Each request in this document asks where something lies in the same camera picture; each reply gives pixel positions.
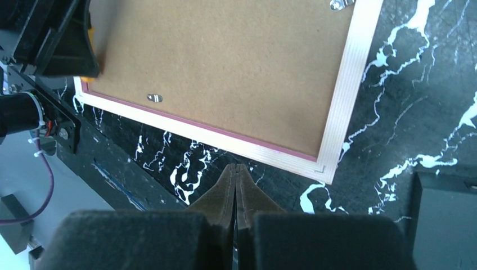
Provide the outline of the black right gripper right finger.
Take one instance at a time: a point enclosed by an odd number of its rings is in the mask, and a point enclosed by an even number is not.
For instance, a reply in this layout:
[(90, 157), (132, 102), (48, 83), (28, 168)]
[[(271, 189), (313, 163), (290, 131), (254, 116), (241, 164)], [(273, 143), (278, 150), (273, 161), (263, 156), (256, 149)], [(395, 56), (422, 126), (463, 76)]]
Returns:
[(415, 269), (408, 241), (390, 219), (288, 213), (236, 165), (239, 269)]

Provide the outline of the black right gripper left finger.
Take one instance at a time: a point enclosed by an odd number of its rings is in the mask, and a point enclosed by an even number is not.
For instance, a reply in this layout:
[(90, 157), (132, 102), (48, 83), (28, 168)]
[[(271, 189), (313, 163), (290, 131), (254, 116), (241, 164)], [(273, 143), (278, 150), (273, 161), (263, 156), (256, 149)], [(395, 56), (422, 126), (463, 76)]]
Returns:
[(76, 211), (38, 269), (231, 269), (236, 166), (180, 211)]

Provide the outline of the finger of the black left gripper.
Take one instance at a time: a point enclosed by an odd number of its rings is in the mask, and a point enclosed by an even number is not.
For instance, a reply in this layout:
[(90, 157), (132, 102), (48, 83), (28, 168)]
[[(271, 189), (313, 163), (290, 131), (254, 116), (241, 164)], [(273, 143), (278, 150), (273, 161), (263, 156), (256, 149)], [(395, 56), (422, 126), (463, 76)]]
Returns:
[(96, 78), (89, 1), (14, 1), (13, 65), (26, 75)]

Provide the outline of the pink picture frame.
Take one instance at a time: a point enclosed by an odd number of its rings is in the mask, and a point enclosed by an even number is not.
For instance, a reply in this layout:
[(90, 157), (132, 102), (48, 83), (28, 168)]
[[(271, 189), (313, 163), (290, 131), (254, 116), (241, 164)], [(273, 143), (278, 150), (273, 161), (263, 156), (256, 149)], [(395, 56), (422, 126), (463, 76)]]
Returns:
[(87, 105), (332, 183), (382, 1), (92, 1)]

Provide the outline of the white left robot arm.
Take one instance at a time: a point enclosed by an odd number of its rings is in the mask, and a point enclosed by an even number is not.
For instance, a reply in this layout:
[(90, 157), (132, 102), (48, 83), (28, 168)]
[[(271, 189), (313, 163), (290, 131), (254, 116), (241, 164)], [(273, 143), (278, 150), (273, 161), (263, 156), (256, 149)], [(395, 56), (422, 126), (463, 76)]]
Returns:
[(74, 153), (80, 121), (53, 95), (46, 79), (94, 79), (89, 1), (1, 2), (1, 137), (38, 131)]

